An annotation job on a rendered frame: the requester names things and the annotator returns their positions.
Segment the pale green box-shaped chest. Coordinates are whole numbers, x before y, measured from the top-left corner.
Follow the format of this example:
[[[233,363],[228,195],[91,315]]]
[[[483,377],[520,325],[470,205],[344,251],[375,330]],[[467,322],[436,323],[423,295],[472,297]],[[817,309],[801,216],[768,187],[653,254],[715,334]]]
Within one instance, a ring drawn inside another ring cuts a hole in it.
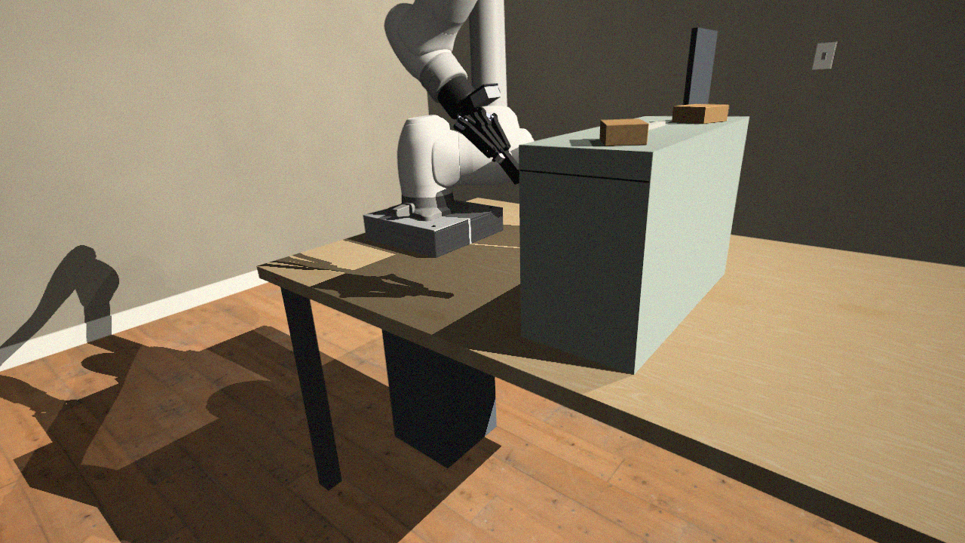
[[[726,272],[750,116],[519,145],[521,337],[635,375]]]

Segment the brown rectangular box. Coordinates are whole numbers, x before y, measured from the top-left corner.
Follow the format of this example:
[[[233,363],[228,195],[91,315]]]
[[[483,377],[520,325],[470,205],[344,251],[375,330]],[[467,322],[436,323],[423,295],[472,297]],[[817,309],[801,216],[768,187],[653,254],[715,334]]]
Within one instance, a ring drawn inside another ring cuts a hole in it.
[[[601,120],[601,142],[606,146],[647,145],[649,123],[641,119]]]

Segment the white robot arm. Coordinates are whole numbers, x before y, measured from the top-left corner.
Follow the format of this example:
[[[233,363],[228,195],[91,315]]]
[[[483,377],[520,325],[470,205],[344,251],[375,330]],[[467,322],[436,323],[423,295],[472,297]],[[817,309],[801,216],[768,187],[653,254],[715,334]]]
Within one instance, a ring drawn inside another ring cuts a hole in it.
[[[507,107],[504,0],[400,3],[388,11],[384,31],[406,71],[439,103],[439,91],[449,80],[461,75],[467,78],[451,52],[456,33],[468,15],[475,90],[467,102],[473,108],[485,108],[487,114],[498,115],[511,144],[511,157],[519,164],[519,144],[534,139],[526,128],[519,128],[516,114]],[[407,119],[397,147],[401,204],[389,207],[388,213],[431,221],[468,210],[467,204],[454,201],[452,188],[511,181],[492,159],[462,133],[450,130],[448,121],[437,115]]]

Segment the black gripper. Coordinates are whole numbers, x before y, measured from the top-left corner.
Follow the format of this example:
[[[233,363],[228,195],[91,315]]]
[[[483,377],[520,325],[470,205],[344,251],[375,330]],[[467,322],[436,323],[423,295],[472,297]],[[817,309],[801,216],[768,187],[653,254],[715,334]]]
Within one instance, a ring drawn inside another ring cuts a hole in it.
[[[456,119],[454,128],[487,158],[500,164],[513,183],[519,183],[519,164],[511,157],[511,144],[504,135],[498,115],[495,112],[487,114],[485,108],[473,108],[467,102],[468,95],[474,90],[466,77],[456,76],[439,90],[437,99],[449,117]]]

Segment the tan rectangular block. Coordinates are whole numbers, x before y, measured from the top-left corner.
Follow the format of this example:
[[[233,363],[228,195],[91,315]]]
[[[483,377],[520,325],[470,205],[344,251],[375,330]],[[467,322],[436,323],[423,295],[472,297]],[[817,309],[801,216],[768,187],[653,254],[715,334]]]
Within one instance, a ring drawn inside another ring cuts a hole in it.
[[[672,121],[709,124],[727,121],[728,104],[682,104],[673,106]]]

